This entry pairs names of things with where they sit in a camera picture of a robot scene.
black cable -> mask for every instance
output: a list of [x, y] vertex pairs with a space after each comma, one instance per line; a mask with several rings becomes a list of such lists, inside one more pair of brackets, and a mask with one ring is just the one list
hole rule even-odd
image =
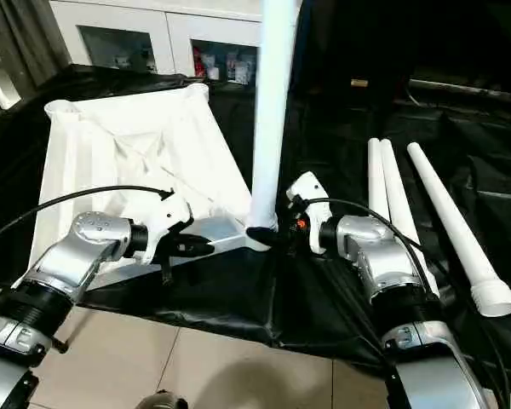
[[[10, 228], [16, 226], [17, 224], [23, 222], [28, 217], [38, 213], [40, 210], [47, 209], [48, 207], [57, 205], [62, 202], [66, 202], [70, 199], [79, 198], [81, 196], [87, 196], [90, 194], [100, 193], [100, 192], [110, 192], [110, 191], [117, 191], [117, 190], [138, 190], [142, 192], [149, 192], [149, 193], [156, 193], [158, 194], [162, 200], [165, 200], [168, 198], [172, 193], [171, 192], [165, 192], [161, 189], [156, 189], [154, 187], [146, 187], [146, 186], [136, 186], [136, 185], [123, 185], [123, 186], [104, 186], [104, 187], [94, 187], [91, 189], [81, 190], [79, 192], [66, 194], [64, 196], [60, 196], [59, 198], [51, 199], [45, 203], [39, 204], [38, 206], [33, 207], [32, 209], [26, 211], [22, 215], [16, 217], [14, 220], [0, 228], [0, 236], [2, 234], [6, 233]], [[66, 343], [63, 343], [59, 341], [56, 338], [53, 338], [53, 346], [59, 352], [64, 354], [68, 350], [68, 345]]]
[[103, 186], [103, 187], [94, 187], [91, 189], [86, 190], [80, 190], [79, 192], [65, 194], [64, 196], [60, 196], [55, 199], [51, 199], [45, 203], [39, 204], [36, 207], [33, 207], [32, 209], [26, 211], [22, 215], [16, 217], [14, 220], [0, 228], [0, 236], [4, 233], [6, 233], [10, 228], [14, 227], [20, 222], [23, 222], [27, 217], [32, 216], [35, 213], [38, 213], [40, 210], [47, 209], [48, 207], [55, 206], [59, 203], [66, 202], [67, 200], [79, 198], [81, 196], [87, 196], [90, 194], [100, 193], [100, 192], [110, 192], [110, 191], [116, 191], [116, 190], [139, 190], [142, 192], [150, 192], [150, 193], [156, 193], [159, 196], [161, 196], [161, 199], [165, 200], [168, 198], [171, 193], [165, 192], [161, 189], [156, 189], [154, 187], [146, 187], [146, 186], [136, 186], [136, 185], [124, 185], [124, 186]]
[[[422, 252], [422, 254], [428, 259], [429, 262], [431, 262], [451, 283], [453, 288], [457, 293], [461, 295], [461, 299], [464, 300], [466, 306], [468, 307], [468, 312], [474, 317], [475, 322], [477, 323], [477, 326], [479, 327], [480, 331], [483, 333], [483, 336], [485, 337], [486, 341], [491, 347], [492, 353], [494, 354], [496, 358], [496, 368], [500, 372], [500, 375], [502, 377], [502, 390], [497, 388], [497, 391], [494, 391], [495, 394], [497, 394], [497, 399], [500, 398], [502, 400], [502, 403], [504, 407], [507, 407], [509, 409], [510, 407], [510, 395], [511, 395], [511, 389], [509, 385], [509, 378], [507, 374], [507, 369], [505, 368], [505, 365], [503, 364], [502, 355], [500, 354], [496, 343], [492, 339], [491, 334], [488, 332], [488, 328], [485, 324], [485, 322], [480, 318], [479, 311], [473, 304], [472, 298], [465, 292], [465, 290], [462, 288], [462, 286], [456, 281], [456, 279], [453, 277], [452, 274], [449, 273], [449, 271], [441, 264], [441, 262], [437, 259], [437, 257], [432, 254], [428, 249], [425, 247], [419, 245], [416, 241], [406, 238], [409, 244], [419, 251]], [[483, 371], [486, 372], [486, 375], [491, 380], [491, 383], [496, 386], [496, 381], [494, 380], [493, 376], [486, 370], [485, 364], [481, 364], [481, 367], [483, 368]]]
[[350, 200], [344, 200], [344, 199], [333, 199], [333, 198], [318, 198], [318, 199], [309, 199], [309, 200], [303, 200], [304, 203], [308, 205], [312, 205], [315, 203], [340, 203], [342, 205], [347, 205], [356, 209], [360, 209], [363, 211], [366, 211], [371, 216], [375, 217], [379, 222], [384, 224], [387, 228], [392, 230], [392, 232], [396, 235], [396, 237], [401, 241], [401, 243], [405, 246], [405, 249], [409, 253], [409, 257], [412, 260], [412, 263], [415, 265], [415, 269], [418, 273], [418, 276], [420, 277], [420, 281], [422, 282], [422, 285], [424, 287], [424, 290], [427, 292], [427, 294], [433, 294], [432, 289], [428, 283], [428, 278], [426, 277], [426, 274], [424, 273], [424, 270], [422, 269], [422, 265], [420, 261], [418, 260], [418, 257], [416, 257], [415, 252], [412, 250], [412, 247], [409, 245], [409, 241], [407, 238], [386, 218], [382, 217], [375, 211], [371, 210], [369, 207], [364, 206], [362, 204], [351, 202]]

white fabric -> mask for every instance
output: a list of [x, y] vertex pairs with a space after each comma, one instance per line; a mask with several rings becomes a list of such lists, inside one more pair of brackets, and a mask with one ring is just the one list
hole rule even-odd
[[[244, 225], [248, 190], [208, 106], [208, 87], [90, 101], [53, 101], [40, 202], [90, 187], [136, 184], [174, 189], [193, 217], [227, 216]], [[141, 220], [157, 195], [109, 192], [40, 212], [31, 262], [68, 231], [72, 218], [102, 210]]]

glass cabinet door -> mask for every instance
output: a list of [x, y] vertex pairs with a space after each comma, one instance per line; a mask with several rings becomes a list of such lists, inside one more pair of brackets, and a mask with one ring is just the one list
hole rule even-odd
[[88, 3], [50, 4], [73, 63], [175, 73], [164, 12]]

black plastic sheet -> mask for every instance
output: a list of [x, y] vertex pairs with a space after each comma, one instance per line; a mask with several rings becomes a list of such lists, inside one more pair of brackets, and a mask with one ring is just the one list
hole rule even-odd
[[[0, 118], [0, 226], [37, 202], [49, 133], [42, 109], [46, 102], [179, 85], [181, 80], [174, 78], [130, 78], [108, 70], [84, 68], [79, 72], [74, 67], [36, 99]], [[349, 104], [325, 99], [290, 102], [279, 214], [285, 189], [306, 170], [316, 174], [331, 197], [366, 201], [366, 146], [372, 116], [355, 101]], [[215, 88], [210, 107], [250, 185], [253, 92]], [[496, 271], [511, 286], [511, 120], [486, 113], [397, 107], [385, 123], [382, 137], [393, 142], [422, 243], [448, 264], [468, 290], [462, 267], [405, 154], [410, 141], [421, 143]], [[347, 212], [337, 206], [332, 210]], [[27, 223], [0, 240], [0, 286], [24, 272], [32, 229], [33, 223]], [[340, 277], [342, 289], [330, 283], [328, 274]], [[279, 250], [258, 253], [241, 249], [179, 266], [173, 275], [173, 284], [167, 286], [162, 285], [159, 274], [149, 274], [91, 291], [83, 305], [340, 358], [368, 371], [380, 368], [378, 357], [355, 325], [359, 311], [353, 299], [340, 291], [348, 288], [354, 295], [360, 294], [356, 273], [342, 260], [308, 256], [302, 251], [291, 255]], [[447, 286], [443, 277], [439, 284]], [[462, 350], [492, 361], [462, 300], [451, 297], [446, 314]], [[511, 376], [511, 315], [489, 322]]]

pipe end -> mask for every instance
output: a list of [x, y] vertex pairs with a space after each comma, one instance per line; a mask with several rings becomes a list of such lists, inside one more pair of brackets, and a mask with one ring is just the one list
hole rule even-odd
[[471, 295], [480, 314], [485, 317], [511, 314], [511, 290], [500, 279], [474, 285], [471, 287]]

